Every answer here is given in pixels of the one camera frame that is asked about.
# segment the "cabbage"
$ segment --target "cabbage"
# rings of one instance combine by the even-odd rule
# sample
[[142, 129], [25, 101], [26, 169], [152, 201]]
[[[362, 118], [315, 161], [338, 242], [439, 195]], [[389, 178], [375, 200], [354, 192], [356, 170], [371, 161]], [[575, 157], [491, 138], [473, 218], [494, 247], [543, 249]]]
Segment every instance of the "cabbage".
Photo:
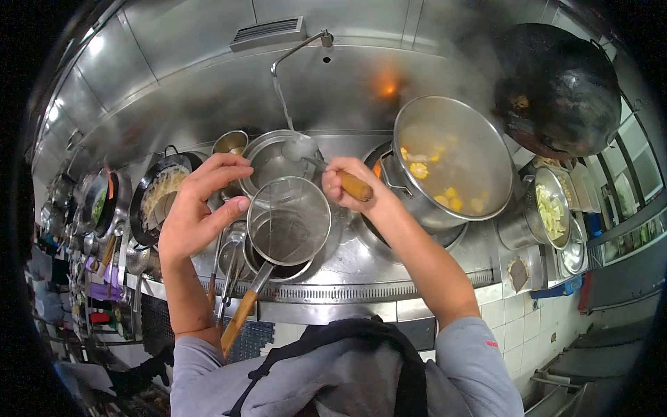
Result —
[[540, 212], [546, 233], [551, 240], [556, 240], [563, 236], [562, 232], [565, 231], [565, 226], [560, 222], [560, 219], [565, 214], [563, 203], [557, 197], [550, 199], [550, 193], [542, 184], [538, 184], [535, 187], [535, 194], [538, 211]]

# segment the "hand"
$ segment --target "hand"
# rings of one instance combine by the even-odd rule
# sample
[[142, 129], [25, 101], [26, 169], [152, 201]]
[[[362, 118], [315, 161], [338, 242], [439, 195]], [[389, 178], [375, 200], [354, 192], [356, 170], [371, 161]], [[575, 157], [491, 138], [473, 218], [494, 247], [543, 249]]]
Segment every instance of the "hand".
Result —
[[[366, 182], [373, 189], [373, 198], [366, 203], [359, 201], [341, 189], [342, 180], [336, 171], [344, 170], [360, 180]], [[369, 216], [378, 206], [386, 206], [388, 203], [397, 203], [398, 198], [392, 193], [384, 183], [371, 172], [363, 162], [352, 157], [334, 158], [326, 172], [322, 175], [322, 188], [327, 197], [343, 207], [347, 207], [356, 212], [361, 212]]]
[[215, 153], [185, 177], [160, 232], [160, 262], [177, 262], [198, 254], [247, 210], [247, 197], [234, 197], [213, 213], [206, 200], [230, 181], [249, 177], [252, 172], [250, 161], [242, 156]]

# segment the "green vegetable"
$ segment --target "green vegetable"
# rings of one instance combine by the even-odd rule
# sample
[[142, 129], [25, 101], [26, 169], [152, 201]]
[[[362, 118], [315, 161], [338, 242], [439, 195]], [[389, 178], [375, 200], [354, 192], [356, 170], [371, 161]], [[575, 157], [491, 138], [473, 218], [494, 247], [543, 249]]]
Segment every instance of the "green vegetable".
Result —
[[107, 192], [103, 190], [97, 196], [95, 200], [95, 205], [93, 206], [93, 221], [95, 224], [99, 222], [99, 218], [102, 215], [102, 209], [104, 208], [104, 202], [107, 200]]

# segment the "running water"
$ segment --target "running water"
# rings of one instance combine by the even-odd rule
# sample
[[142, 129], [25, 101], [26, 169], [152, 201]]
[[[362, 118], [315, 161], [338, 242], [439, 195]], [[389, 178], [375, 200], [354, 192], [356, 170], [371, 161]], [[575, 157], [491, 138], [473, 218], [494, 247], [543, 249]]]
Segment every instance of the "running water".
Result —
[[317, 143], [312, 137], [295, 132], [285, 140], [281, 152], [290, 161], [299, 162], [305, 157], [315, 157]]
[[273, 88], [275, 89], [275, 93], [278, 94], [280, 103], [283, 105], [283, 111], [285, 112], [285, 118], [287, 119], [287, 126], [289, 126], [289, 130], [294, 130], [294, 125], [291, 122], [291, 117], [287, 113], [287, 104], [285, 104], [285, 97], [283, 97], [283, 91], [280, 89], [277, 77], [273, 77]]

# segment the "wooden handle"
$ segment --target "wooden handle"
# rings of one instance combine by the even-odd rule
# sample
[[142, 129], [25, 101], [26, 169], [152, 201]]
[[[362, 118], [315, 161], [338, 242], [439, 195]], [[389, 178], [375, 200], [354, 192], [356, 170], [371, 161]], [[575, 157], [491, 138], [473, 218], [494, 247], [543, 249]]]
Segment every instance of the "wooden handle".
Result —
[[352, 197], [364, 202], [373, 198], [371, 186], [356, 176], [342, 170], [338, 171], [338, 176], [343, 180], [342, 188]]
[[243, 327], [243, 322], [250, 315], [250, 311], [252, 310], [253, 306], [255, 306], [257, 297], [257, 293], [253, 290], [248, 290], [245, 292], [239, 307], [236, 309], [236, 313], [234, 313], [234, 317], [231, 318], [231, 321], [227, 325], [225, 332], [220, 338], [220, 345], [222, 347], [223, 356], [227, 357], [227, 353], [231, 349], [231, 345], [234, 344], [236, 336], [239, 335], [241, 327]]
[[113, 256], [113, 247], [115, 245], [116, 235], [112, 234], [109, 238], [109, 241], [107, 242], [107, 247], [104, 249], [104, 256], [102, 256], [102, 264], [100, 265], [100, 268], [102, 268], [102, 274], [104, 274], [104, 269], [106, 269], [107, 265], [109, 265], [109, 262], [111, 262], [111, 257]]
[[211, 304], [211, 308], [215, 308], [215, 272], [211, 273], [211, 279], [209, 280], [209, 292], [207, 296], [209, 299], [209, 304]]

